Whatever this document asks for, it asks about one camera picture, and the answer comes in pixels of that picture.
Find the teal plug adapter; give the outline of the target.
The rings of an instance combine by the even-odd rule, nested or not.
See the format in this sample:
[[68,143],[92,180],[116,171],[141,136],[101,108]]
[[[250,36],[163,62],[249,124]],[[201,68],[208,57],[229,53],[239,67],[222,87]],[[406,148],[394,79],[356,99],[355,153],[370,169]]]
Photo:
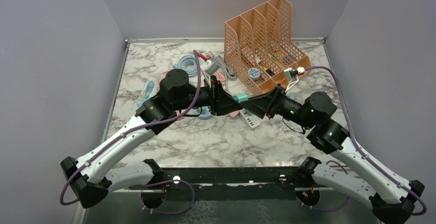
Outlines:
[[233,96],[233,99],[235,101],[237,101],[238,103],[241,103],[243,101],[247,101],[248,100],[248,95],[247,94],[237,94]]

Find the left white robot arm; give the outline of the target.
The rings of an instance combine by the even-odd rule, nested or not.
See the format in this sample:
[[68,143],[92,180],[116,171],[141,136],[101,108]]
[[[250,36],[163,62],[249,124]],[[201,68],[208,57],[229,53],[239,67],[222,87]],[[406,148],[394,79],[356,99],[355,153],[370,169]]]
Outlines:
[[170,70],[159,84],[160,89],[146,100],[129,121],[109,139],[79,158],[66,157],[60,163],[66,184],[60,204],[79,203],[91,208],[110,192],[145,184],[156,188],[163,171],[153,159],[146,159],[132,170],[117,173],[114,166],[133,149],[154,138],[190,110],[208,107],[214,116],[241,110],[241,106],[222,83],[211,78],[208,86],[193,86],[181,69]]

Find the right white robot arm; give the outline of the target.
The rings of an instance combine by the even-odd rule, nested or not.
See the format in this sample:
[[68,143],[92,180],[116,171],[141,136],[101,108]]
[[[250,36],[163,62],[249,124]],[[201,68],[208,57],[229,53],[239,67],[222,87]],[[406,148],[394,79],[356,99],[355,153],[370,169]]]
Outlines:
[[308,157],[297,169],[297,181],[302,186],[315,183],[334,188],[370,207],[383,223],[405,223],[414,214],[424,185],[394,173],[354,141],[351,133],[332,119],[337,107],[325,92],[314,92],[298,103],[277,86],[241,102],[241,106],[259,118],[280,115],[307,129],[311,145],[357,174],[352,177]]

